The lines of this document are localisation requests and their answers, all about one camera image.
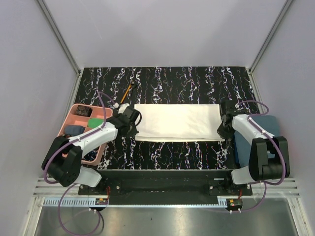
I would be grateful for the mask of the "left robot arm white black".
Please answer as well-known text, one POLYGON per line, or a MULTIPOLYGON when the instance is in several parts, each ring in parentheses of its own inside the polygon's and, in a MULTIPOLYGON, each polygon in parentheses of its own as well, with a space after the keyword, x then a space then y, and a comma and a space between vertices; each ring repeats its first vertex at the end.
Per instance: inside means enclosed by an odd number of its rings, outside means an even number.
POLYGON ((126 105, 116 115, 106 118, 101 125, 86 133, 71 138, 56 137, 41 165, 44 181, 47 184, 59 183, 63 187, 86 185, 93 193, 102 194, 106 190, 106 182, 98 171, 82 166, 82 158, 117 137, 135 136, 141 120, 141 113, 126 105))

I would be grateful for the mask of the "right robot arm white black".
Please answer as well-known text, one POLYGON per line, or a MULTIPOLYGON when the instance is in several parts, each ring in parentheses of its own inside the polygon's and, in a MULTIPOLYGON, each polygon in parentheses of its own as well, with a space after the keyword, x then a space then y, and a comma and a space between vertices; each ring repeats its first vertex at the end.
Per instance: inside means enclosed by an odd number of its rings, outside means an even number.
POLYGON ((290 174, 289 153, 287 139, 275 136, 254 121, 254 117, 263 114, 247 114, 239 108, 241 104, 251 101, 235 103, 226 100, 220 104, 221 124, 217 133, 223 139, 231 139, 235 132, 245 138, 251 145, 248 164, 231 172, 231 178, 223 183, 224 191, 234 195, 241 189, 241 184, 263 182, 277 186, 290 174))

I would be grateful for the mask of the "white cloth napkin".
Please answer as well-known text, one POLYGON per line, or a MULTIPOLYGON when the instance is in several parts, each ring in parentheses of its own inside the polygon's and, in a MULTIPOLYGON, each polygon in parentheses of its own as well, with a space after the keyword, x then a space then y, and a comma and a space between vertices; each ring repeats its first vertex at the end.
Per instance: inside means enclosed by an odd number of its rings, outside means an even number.
POLYGON ((136 104, 142 115, 137 141, 215 142, 221 124, 219 105, 212 104, 136 104))

